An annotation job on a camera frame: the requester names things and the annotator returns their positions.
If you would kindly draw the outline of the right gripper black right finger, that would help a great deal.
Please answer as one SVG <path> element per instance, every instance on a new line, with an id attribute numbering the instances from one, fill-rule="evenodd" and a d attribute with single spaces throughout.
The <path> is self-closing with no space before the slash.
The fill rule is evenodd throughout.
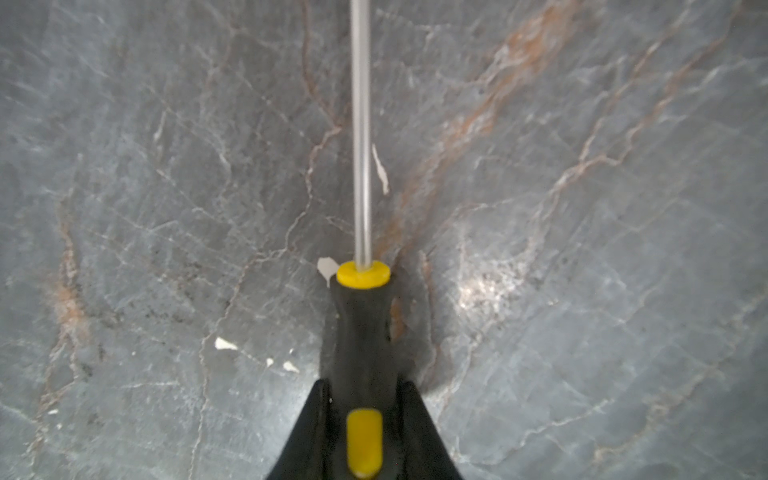
<path id="1" fill-rule="evenodd" d="M 412 381 L 398 384 L 402 479 L 462 479 Z"/>

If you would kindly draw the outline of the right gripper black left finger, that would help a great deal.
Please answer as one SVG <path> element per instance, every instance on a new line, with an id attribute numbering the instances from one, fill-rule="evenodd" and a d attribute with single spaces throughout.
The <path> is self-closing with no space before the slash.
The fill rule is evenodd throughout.
<path id="1" fill-rule="evenodd" d="M 329 384 L 320 379 L 313 384 L 268 480 L 326 477 L 329 412 Z"/>

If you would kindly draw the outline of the black yellow screwdriver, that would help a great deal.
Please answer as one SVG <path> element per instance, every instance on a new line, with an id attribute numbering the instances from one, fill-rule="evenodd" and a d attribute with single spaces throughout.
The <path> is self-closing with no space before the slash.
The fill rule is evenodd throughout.
<path id="1" fill-rule="evenodd" d="M 372 249 L 371 4 L 350 4 L 354 257 L 330 287 L 339 315 L 331 371 L 339 419 L 332 470 L 344 479 L 396 479 L 397 372 L 389 337 L 390 268 Z"/>

